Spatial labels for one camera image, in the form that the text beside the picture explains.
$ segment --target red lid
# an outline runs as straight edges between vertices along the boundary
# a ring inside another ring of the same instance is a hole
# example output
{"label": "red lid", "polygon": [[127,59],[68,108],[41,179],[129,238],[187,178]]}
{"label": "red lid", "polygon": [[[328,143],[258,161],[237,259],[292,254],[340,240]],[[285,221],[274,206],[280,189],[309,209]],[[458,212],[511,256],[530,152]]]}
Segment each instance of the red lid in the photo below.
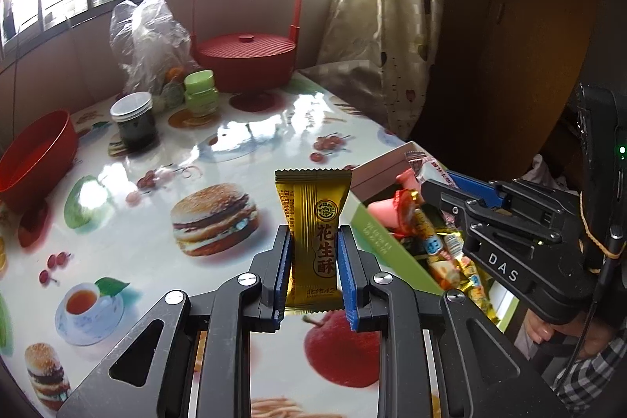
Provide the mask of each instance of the red lid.
{"label": "red lid", "polygon": [[284,54],[296,48],[289,38],[275,34],[225,34],[198,45],[203,56],[246,59]]}

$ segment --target blue gripper pad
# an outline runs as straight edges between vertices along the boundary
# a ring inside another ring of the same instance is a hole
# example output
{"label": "blue gripper pad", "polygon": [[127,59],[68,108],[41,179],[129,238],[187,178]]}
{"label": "blue gripper pad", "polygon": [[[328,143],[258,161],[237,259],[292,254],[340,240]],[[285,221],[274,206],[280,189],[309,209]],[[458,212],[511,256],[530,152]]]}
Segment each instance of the blue gripper pad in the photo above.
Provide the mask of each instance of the blue gripper pad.
{"label": "blue gripper pad", "polygon": [[457,172],[447,170],[450,177],[453,178],[455,184],[459,186],[460,190],[467,192],[471,195],[481,197],[485,200],[485,205],[489,208],[499,208],[503,206],[503,198],[499,197],[494,186],[489,183],[484,183],[478,179],[470,178]]}
{"label": "blue gripper pad", "polygon": [[342,283],[342,297],[344,298],[344,312],[349,321],[350,329],[357,330],[357,286],[350,270],[349,256],[346,251],[346,242],[342,231],[337,233],[337,268]]}
{"label": "blue gripper pad", "polygon": [[287,285],[290,279],[290,261],[292,260],[293,250],[294,237],[289,235],[283,246],[274,292],[274,313],[272,314],[272,320],[276,329],[279,329],[285,314],[285,300],[287,298]]}

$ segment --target plastic bag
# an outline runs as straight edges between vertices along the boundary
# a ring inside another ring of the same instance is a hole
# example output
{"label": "plastic bag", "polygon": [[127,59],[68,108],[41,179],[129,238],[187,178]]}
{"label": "plastic bag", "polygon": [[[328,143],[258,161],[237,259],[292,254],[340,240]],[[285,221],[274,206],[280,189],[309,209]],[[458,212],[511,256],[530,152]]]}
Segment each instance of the plastic bag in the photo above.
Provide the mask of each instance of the plastic bag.
{"label": "plastic bag", "polygon": [[125,94],[145,90],[158,96],[164,82],[200,69],[189,54],[189,32],[165,0],[118,4],[111,13],[109,44],[127,75]]}

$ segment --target plaid shirt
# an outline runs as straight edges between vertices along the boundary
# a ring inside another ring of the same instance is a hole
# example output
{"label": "plaid shirt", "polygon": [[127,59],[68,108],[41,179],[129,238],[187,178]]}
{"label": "plaid shirt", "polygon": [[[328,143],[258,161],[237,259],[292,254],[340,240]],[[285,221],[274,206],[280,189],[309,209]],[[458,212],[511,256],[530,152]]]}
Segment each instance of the plaid shirt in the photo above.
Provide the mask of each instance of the plaid shirt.
{"label": "plaid shirt", "polygon": [[[601,394],[625,353],[627,353],[627,319],[621,324],[614,340],[603,351],[593,358],[576,362],[566,376],[557,396],[571,415],[583,413]],[[557,374],[556,382],[563,372],[561,370]]]}

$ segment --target hamburger print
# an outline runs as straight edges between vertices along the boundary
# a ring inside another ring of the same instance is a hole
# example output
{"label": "hamburger print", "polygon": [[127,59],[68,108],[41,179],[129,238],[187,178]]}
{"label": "hamburger print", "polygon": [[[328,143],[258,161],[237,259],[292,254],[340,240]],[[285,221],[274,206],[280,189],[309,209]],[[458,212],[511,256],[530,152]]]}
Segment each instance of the hamburger print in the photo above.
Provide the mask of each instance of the hamburger print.
{"label": "hamburger print", "polygon": [[257,208],[233,183],[203,188],[170,212],[174,238],[184,254],[211,255],[245,240],[259,226]]}
{"label": "hamburger print", "polygon": [[54,348],[45,343],[29,345],[24,361],[37,398],[52,411],[58,411],[71,389]]}

